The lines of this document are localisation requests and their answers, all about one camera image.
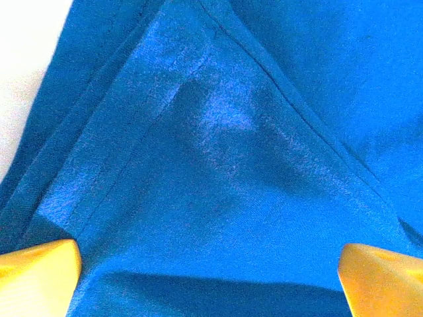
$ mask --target blue cloth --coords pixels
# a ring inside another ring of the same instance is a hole
[[[0,187],[74,238],[69,316],[350,316],[359,242],[423,257],[423,4],[75,0]]]

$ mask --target yellow plastic piece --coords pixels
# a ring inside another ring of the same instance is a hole
[[[64,317],[80,273],[74,240],[0,256],[0,316]]]
[[[347,244],[338,275],[353,317],[422,317],[423,260]]]

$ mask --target blue fabric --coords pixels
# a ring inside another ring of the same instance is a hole
[[[423,4],[75,0],[0,187],[74,238],[69,316],[350,316],[359,242],[423,258]]]

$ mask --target white background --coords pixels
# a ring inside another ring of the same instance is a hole
[[[0,180],[13,160],[71,3],[0,1]]]

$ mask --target crease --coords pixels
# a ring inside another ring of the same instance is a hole
[[[279,86],[278,82],[275,80],[275,78],[272,76],[271,72],[268,71],[265,66],[262,65],[261,62],[259,62],[259,60],[257,60],[257,58],[255,56],[253,56],[253,54],[251,54],[249,52],[248,49],[246,49],[246,47],[244,47],[244,45],[242,45],[242,43],[240,41],[238,41],[238,39],[236,39],[234,36],[231,35],[231,33],[229,31],[226,30],[226,28],[223,26],[222,23],[220,23],[220,21],[218,21],[207,9],[206,6],[203,4],[202,0],[197,0],[197,2],[200,4],[200,6],[202,7],[202,9],[204,10],[205,14],[207,14],[215,23],[216,25],[219,27],[219,29],[226,35],[228,36],[232,41],[234,41],[234,43],[236,43],[236,45],[238,45],[265,73],[265,75],[271,80],[271,82],[273,83],[273,85],[278,89],[279,93],[281,94],[282,98],[288,103],[288,105],[297,113],[297,115],[303,120],[303,122],[305,124],[307,124],[307,126],[311,129],[312,132],[315,133],[315,135],[317,135],[331,150],[333,153],[335,153],[335,155],[344,163],[344,165],[357,177],[359,178],[371,191],[373,191],[380,199],[381,201],[391,207],[391,204],[385,200],[385,198],[375,189],[373,188],[373,186],[371,186],[369,184],[369,182],[367,180],[364,179],[364,177],[360,176],[342,157],[342,155],[326,140],[326,138],[322,135],[322,133],[319,133],[316,128],[305,118],[305,116],[297,109],[297,107],[295,106],[295,103],[292,102],[289,97],[283,92],[282,88]],[[336,142],[340,143],[340,141],[334,136],[334,139],[336,140]],[[363,165],[360,161],[357,162],[360,166],[362,166],[364,169],[366,169],[373,177],[375,177],[375,180],[377,182],[379,182],[378,178],[375,176],[375,174],[369,170],[367,168],[367,166]]]
[[[93,217],[93,215],[97,212],[98,208],[100,207],[100,205],[102,204],[102,202],[107,198],[108,194],[112,191],[113,187],[116,185],[117,181],[119,180],[120,176],[122,175],[123,171],[125,171],[126,167],[129,165],[135,150],[137,148],[137,146],[148,136],[149,132],[151,131],[151,129],[153,128],[154,125],[158,124],[159,121],[161,120],[161,118],[165,115],[165,113],[167,112],[167,110],[170,108],[170,105],[174,102],[176,96],[178,95],[179,90],[193,77],[196,75],[196,73],[198,73],[200,71],[200,69],[206,64],[207,60],[210,58],[210,54],[211,54],[211,46],[209,45],[208,51],[204,54],[204,56],[201,59],[201,62],[199,63],[199,65],[197,66],[197,68],[195,68],[193,71],[191,71],[191,73],[189,73],[185,80],[183,80],[183,82],[178,86],[177,90],[175,91],[174,95],[172,96],[172,98],[166,103],[165,106],[163,106],[162,110],[159,112],[159,114],[157,114],[156,118],[153,120],[153,122],[151,122],[151,124],[149,125],[149,127],[145,130],[144,134],[139,138],[139,140],[137,141],[137,143],[132,147],[131,151],[130,151],[130,155],[128,157],[128,159],[126,160],[125,164],[123,164],[123,166],[120,168],[119,173],[116,175],[113,183],[110,185],[110,187],[108,188],[107,192],[104,194],[103,198],[100,200],[100,202],[97,204],[97,206],[93,209],[93,211],[90,213],[90,215],[87,217],[87,219],[85,220],[85,224],[81,227],[81,229],[79,230],[79,232],[76,234],[76,239],[78,239],[84,232],[84,230],[86,229],[89,221],[91,220],[91,218]],[[95,184],[95,182],[97,181],[98,177],[100,176],[101,172],[99,172],[95,179],[93,180],[93,185]]]

